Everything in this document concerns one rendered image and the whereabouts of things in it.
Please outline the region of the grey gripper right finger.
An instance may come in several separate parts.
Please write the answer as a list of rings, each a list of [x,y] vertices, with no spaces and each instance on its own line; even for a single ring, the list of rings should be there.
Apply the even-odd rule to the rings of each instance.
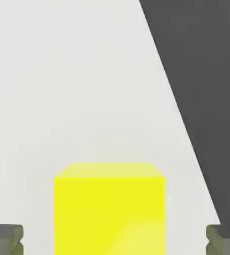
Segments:
[[[230,225],[208,225],[206,255],[230,255]]]

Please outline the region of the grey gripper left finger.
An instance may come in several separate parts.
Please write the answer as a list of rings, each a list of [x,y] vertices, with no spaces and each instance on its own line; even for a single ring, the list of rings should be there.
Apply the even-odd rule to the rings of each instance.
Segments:
[[[24,255],[23,226],[0,224],[0,255]]]

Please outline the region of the small yellow cube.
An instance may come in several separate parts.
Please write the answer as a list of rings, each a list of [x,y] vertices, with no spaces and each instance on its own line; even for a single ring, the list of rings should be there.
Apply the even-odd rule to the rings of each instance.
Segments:
[[[55,176],[54,255],[165,255],[165,178],[149,163],[73,163]]]

